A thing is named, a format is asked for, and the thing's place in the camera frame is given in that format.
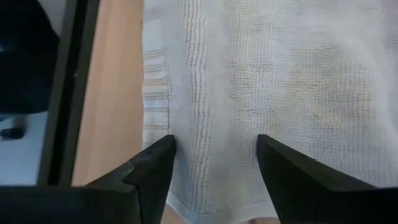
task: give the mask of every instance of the fabric texture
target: fabric texture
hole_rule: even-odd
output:
[[[189,223],[276,217],[258,134],[398,185],[398,1],[145,0],[144,147],[174,134]]]

